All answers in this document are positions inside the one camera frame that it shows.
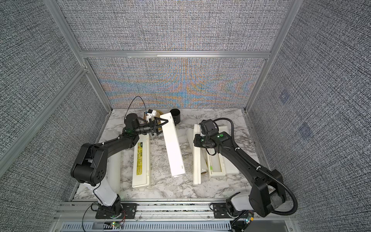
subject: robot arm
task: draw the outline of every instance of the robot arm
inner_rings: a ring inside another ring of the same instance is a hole
[[[117,138],[98,144],[85,143],[76,157],[71,168],[71,176],[78,182],[84,184],[98,198],[98,213],[102,212],[111,218],[121,215],[122,206],[120,196],[109,186],[105,178],[107,159],[125,149],[135,146],[139,140],[139,134],[156,133],[158,129],[168,123],[166,119],[154,117],[154,120],[140,124],[137,114],[128,114],[125,119],[126,127]]]
[[[216,120],[213,121],[209,119],[200,123],[201,135],[196,134],[194,146],[214,148],[216,153],[225,156],[242,172],[252,187],[250,195],[248,196],[248,201],[247,194],[243,193],[237,193],[227,199],[226,206],[229,214],[238,216],[241,211],[246,210],[243,205],[246,205],[247,202],[249,202],[254,211],[262,217],[265,217],[271,212],[279,214],[280,212],[275,211],[275,209],[286,201],[285,186],[281,173],[277,170],[270,171],[253,160],[238,147],[233,137],[226,132],[219,133],[219,128],[215,121]],[[268,185],[275,190],[269,193]],[[296,209],[293,208],[289,212],[281,213],[288,213],[288,215],[290,215],[295,211]]]

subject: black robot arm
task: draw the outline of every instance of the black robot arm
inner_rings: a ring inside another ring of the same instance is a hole
[[[270,171],[253,160],[240,147],[238,147],[234,142],[233,137],[226,132],[219,133],[219,128],[215,121],[217,120],[213,121],[209,119],[200,123],[202,135],[196,134],[194,146],[214,148],[216,153],[225,156],[241,171],[252,187],[249,195],[249,203],[254,211],[260,216],[265,217],[271,212],[280,213],[275,211],[275,209],[286,201],[285,190],[287,188],[283,184],[281,173],[277,170]],[[275,190],[269,193],[268,185],[274,187]],[[232,197],[227,200],[227,209],[232,216],[237,216],[240,214],[240,210],[236,209],[238,207],[233,207],[233,204],[230,202]],[[296,208],[293,208],[287,213],[289,215],[295,211]]]
[[[71,176],[80,183],[96,186],[106,175],[107,159],[122,150],[132,148],[138,140],[138,135],[123,133],[103,143],[83,144],[72,166]]]
[[[96,186],[106,175],[107,159],[110,156],[134,147],[139,140],[139,134],[160,134],[158,128],[168,122],[161,119],[165,122],[159,123],[160,118],[156,117],[155,120],[144,121],[142,124],[139,120],[144,121],[137,114],[128,114],[124,121],[126,127],[117,138],[98,144],[83,144],[71,168],[71,176],[80,183]]]

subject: vent grille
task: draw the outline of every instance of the vent grille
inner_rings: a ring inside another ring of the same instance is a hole
[[[229,221],[215,222],[125,222],[121,228],[113,229],[104,222],[84,222],[87,231],[229,231]],[[64,222],[61,232],[83,231],[81,222]]]

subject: black cable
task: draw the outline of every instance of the black cable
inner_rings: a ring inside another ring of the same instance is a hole
[[[242,213],[240,214],[240,215],[238,215],[238,217],[236,217],[233,221],[232,221],[232,223],[231,223],[231,229],[232,229],[232,227],[233,227],[233,225],[235,224],[235,222],[236,221],[238,221],[238,219],[240,219],[246,212],[247,212],[248,210],[244,210],[244,211],[242,211]]]
[[[88,211],[88,209],[90,208],[92,211],[95,211],[96,212],[96,210],[93,210],[93,205],[94,204],[98,204],[98,203],[96,203],[96,202],[93,202],[86,210],[85,210],[85,213],[84,213],[84,215],[82,216],[82,220],[81,220],[81,226],[82,226],[82,230],[84,231],[84,232],[86,232],[85,231],[85,229],[84,229],[84,217],[85,217],[85,214],[86,214],[86,212]]]
[[[140,99],[142,99],[140,96],[136,96],[136,97],[131,101],[131,103],[130,103],[130,105],[129,105],[129,107],[128,107],[128,110],[126,110],[124,120],[125,120],[125,118],[126,118],[126,114],[128,113],[128,111],[129,111],[129,109],[130,109],[131,104],[133,103],[133,101],[134,101],[137,97],[139,97]],[[143,99],[142,99],[142,102],[143,102],[143,104],[144,104],[144,110],[145,110],[145,112],[147,112],[147,107],[145,107],[145,103],[144,103]]]
[[[286,212],[273,210],[272,213],[278,214],[278,215],[283,215],[283,216],[288,216],[288,215],[291,215],[291,214],[295,213],[297,211],[297,209],[298,209],[298,200],[296,199],[296,196],[294,195],[294,193],[285,184],[281,183],[279,180],[277,180],[276,178],[274,178],[270,173],[267,173],[267,172],[263,171],[262,169],[259,168],[259,166],[257,166],[254,163],[252,163],[247,157],[245,157],[245,155],[243,153],[241,153],[240,149],[237,149],[237,148],[239,148],[239,146],[237,145],[237,143],[234,140],[234,125],[233,125],[233,122],[232,122],[231,119],[229,119],[229,118],[218,118],[218,119],[215,119],[214,122],[215,121],[219,121],[219,120],[227,120],[227,121],[229,121],[231,123],[231,131],[232,131],[232,133],[231,133],[231,139],[232,139],[232,145],[236,149],[236,152],[238,153],[238,155],[240,155],[241,158],[243,158],[248,164],[250,164],[251,166],[253,166],[254,168],[256,168],[257,171],[263,173],[267,177],[271,178],[274,182],[276,182],[277,184],[281,185],[286,190],[286,192],[290,195],[290,197],[291,197],[291,199],[293,201],[292,209],[290,209],[289,211],[286,211]]]
[[[214,156],[215,154],[216,154],[216,152],[214,152],[214,154],[210,154],[209,153],[209,151],[208,151],[208,149],[207,148],[205,148],[206,149],[206,152],[209,154],[209,155],[211,155],[211,156]]]

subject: mounting plate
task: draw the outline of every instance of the mounting plate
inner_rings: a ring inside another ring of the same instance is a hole
[[[125,211],[126,215],[125,215],[125,219],[134,219],[135,217],[135,213],[137,212],[137,204],[135,203],[121,203],[122,205],[122,210]],[[112,219],[112,220],[117,220],[117,219],[123,219],[124,218],[124,214],[122,213],[121,216],[113,219],[113,218],[110,218],[109,216],[105,216],[104,215],[104,212],[97,212],[96,215],[95,215],[95,218],[96,219]]]
[[[213,203],[212,208],[214,209],[214,218],[232,218],[227,211],[225,203]]]

